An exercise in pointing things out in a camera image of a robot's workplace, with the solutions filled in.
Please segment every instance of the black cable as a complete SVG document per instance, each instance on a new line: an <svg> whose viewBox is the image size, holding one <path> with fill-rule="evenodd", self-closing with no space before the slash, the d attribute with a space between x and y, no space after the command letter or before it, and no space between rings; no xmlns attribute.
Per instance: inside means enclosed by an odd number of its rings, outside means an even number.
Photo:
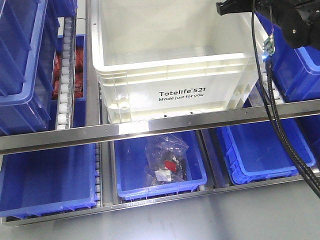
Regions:
<svg viewBox="0 0 320 240"><path fill-rule="evenodd" d="M292 147L288 137L285 134L285 131L283 129L282 122L280 121L279 113L276 107L276 100L272 89L272 63L271 58L268 58L266 60L266 71L267 71L267 83L268 83L268 92L270 97L270 103L271 108L273 112L273 116L275 119L275 122L277 122L277 130L276 133L278 135L278 138L280 140L283 140L281 142L285 143L286 149L289 150L288 154L290 155L294 165L302 175L303 179L306 180L308 185L312 188L312 190L317 194L318 197L320 193L320 184L314 173L311 171L311 169L307 166L307 164L300 158L298 153L295 151L295 149Z"/></svg>
<svg viewBox="0 0 320 240"><path fill-rule="evenodd" d="M259 84L261 87L261 92L262 92L262 100L263 104L266 110L266 113L268 115L268 118L270 120L270 123L279 138L282 146L292 159L292 162L294 163L295 167L303 177L303 179L307 182L307 184L310 186L310 188L314 191L314 193L320 198L320 182L317 179L317 177L314 175L312 170L306 165L306 163L299 157L299 155L296 153L292 145L290 144L290 141L288 137L285 134L285 131L283 129L283 126L280 121L280 117L277 111L275 99L273 96L273 91L272 91L272 69L271 69L271 59L267 59L267 76L268 76L268 88L269 88L269 97L270 97L270 102L271 102L271 109L273 112L273 116L275 121L273 121L272 115L270 113L268 103L267 103L267 96L265 91L263 91L263 82L262 82L262 74L261 74L261 69L260 69L260 63L259 63L259 57L258 57L258 50L257 50L257 43L256 43L256 35L255 35L255 5L256 5L256 0L253 0L252 3L252 16L251 16L251 33L252 33L252 40L253 40L253 48L254 48L254 56L255 56L255 62L257 66L257 71L258 71L258 80Z"/></svg>

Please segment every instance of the gray floor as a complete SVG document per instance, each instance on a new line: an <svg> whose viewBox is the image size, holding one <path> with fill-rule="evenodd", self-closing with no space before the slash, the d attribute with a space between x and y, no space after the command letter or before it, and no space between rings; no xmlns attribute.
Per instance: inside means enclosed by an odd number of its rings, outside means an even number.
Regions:
<svg viewBox="0 0 320 240"><path fill-rule="evenodd" d="M304 182L37 223L1 240L317 240L320 200Z"/></svg>

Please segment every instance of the plastic bag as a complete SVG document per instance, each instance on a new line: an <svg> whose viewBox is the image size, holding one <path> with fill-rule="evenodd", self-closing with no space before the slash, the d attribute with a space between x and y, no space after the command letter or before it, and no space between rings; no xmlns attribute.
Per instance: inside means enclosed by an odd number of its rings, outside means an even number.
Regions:
<svg viewBox="0 0 320 240"><path fill-rule="evenodd" d="M174 134L163 134L147 138L145 155L145 185L156 186L187 180L186 151L189 146Z"/></svg>

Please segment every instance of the red item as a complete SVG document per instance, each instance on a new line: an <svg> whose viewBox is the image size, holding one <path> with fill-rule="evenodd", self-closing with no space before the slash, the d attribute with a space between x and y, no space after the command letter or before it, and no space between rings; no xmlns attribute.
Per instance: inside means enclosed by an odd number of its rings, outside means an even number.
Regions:
<svg viewBox="0 0 320 240"><path fill-rule="evenodd" d="M54 57L54 69L53 69L53 80L56 81L60 77L60 70L61 70L61 54L60 52L55 52Z"/></svg>
<svg viewBox="0 0 320 240"><path fill-rule="evenodd" d="M76 91L74 93L74 98L78 99L78 98L82 98L84 96L84 93L82 91Z"/></svg>
<svg viewBox="0 0 320 240"><path fill-rule="evenodd" d="M75 48L75 72L82 73L84 71L84 48L77 46Z"/></svg>
<svg viewBox="0 0 320 240"><path fill-rule="evenodd" d="M84 87L84 73L77 72L75 74L74 91L75 92L82 92L83 87Z"/></svg>
<svg viewBox="0 0 320 240"><path fill-rule="evenodd" d="M177 172L177 165L172 161L165 160L164 167L174 173Z"/></svg>

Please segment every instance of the stacked blue bins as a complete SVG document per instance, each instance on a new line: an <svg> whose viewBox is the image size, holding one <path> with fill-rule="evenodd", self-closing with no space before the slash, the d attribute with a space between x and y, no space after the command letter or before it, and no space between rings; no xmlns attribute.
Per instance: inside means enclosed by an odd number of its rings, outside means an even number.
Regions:
<svg viewBox="0 0 320 240"><path fill-rule="evenodd" d="M187 180L145 187L146 137L119 140L114 142L117 191L121 198L134 200L151 196L194 191L207 182L202 156L194 131L174 133L189 146L186 151Z"/></svg>
<svg viewBox="0 0 320 240"><path fill-rule="evenodd" d="M47 130L59 27L53 2L0 7L0 136Z"/></svg>
<svg viewBox="0 0 320 240"><path fill-rule="evenodd" d="M271 22L258 15L268 34ZM274 25L275 53L272 55L273 73L286 102L320 98L320 51L312 47L291 48L279 27Z"/></svg>
<svg viewBox="0 0 320 240"><path fill-rule="evenodd" d="M95 144L5 155L0 217L24 219L96 205Z"/></svg>
<svg viewBox="0 0 320 240"><path fill-rule="evenodd" d="M83 47L83 97L74 99L74 117L73 117L73 127L84 127L86 126L86 99L87 99L87 74L86 74L86 35L77 35L75 39L75 45L78 47ZM63 48L63 38L58 37L57 48L58 52L62 52ZM57 100L52 100L51 110L50 110L51 120L49 122L49 130L56 129L56 117L57 117Z"/></svg>
<svg viewBox="0 0 320 240"><path fill-rule="evenodd" d="M77 0L53 0L58 17L74 17L78 8Z"/></svg>
<svg viewBox="0 0 320 240"><path fill-rule="evenodd" d="M312 167L316 160L294 119L282 120L294 149ZM216 129L224 160L234 184L298 173L270 122L257 122Z"/></svg>

